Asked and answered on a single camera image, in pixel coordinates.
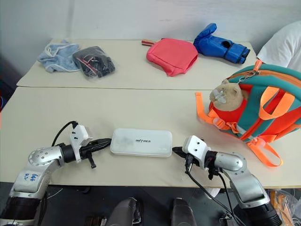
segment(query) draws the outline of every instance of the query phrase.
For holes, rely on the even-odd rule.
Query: red pouch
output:
[[[174,77],[188,71],[197,60],[198,51],[190,42],[162,39],[149,49],[146,58],[160,65],[168,76]]]

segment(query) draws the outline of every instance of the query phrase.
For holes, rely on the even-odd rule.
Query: stuffed toy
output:
[[[210,101],[220,111],[231,112],[238,109],[243,100],[248,100],[248,92],[241,90],[238,83],[230,83],[227,79],[210,93]]]

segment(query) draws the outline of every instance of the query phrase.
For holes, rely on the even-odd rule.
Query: floor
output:
[[[0,183],[1,211],[11,186],[12,183]],[[48,197],[59,190],[58,187],[49,187]],[[144,226],[169,226],[170,203],[176,197],[182,197],[189,202],[198,226],[218,226],[219,218],[224,214],[217,204],[196,188],[93,186],[84,194],[67,187],[48,199],[48,209],[42,225],[84,226],[86,216],[108,217],[114,206],[128,197],[143,200]],[[217,199],[227,205],[225,194],[218,194]],[[232,205],[236,206],[237,201],[232,192],[230,199]]]

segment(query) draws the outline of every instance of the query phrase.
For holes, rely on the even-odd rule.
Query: handwritten label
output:
[[[25,173],[25,175],[24,175],[24,180],[26,180],[26,181],[27,181],[27,180],[35,181],[37,177],[38,177],[38,175],[35,174],[35,173],[32,173],[32,174],[30,174],[30,173]]]

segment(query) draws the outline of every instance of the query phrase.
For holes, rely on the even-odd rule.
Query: glove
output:
[[[243,64],[250,50],[230,40],[213,36],[216,28],[216,24],[209,24],[195,38],[193,45],[197,51],[205,56],[222,57],[230,62]]]

